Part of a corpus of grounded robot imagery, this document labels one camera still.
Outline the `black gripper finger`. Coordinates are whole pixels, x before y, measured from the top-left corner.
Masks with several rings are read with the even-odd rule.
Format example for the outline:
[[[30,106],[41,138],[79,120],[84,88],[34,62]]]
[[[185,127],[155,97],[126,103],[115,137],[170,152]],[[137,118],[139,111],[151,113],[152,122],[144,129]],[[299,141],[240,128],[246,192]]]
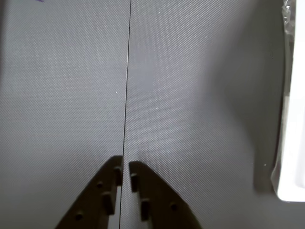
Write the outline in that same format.
[[[107,160],[78,195],[56,228],[107,229],[115,214],[117,187],[122,185],[123,156]]]
[[[138,195],[142,222],[150,229],[200,229],[188,204],[149,166],[129,163],[131,190]]]

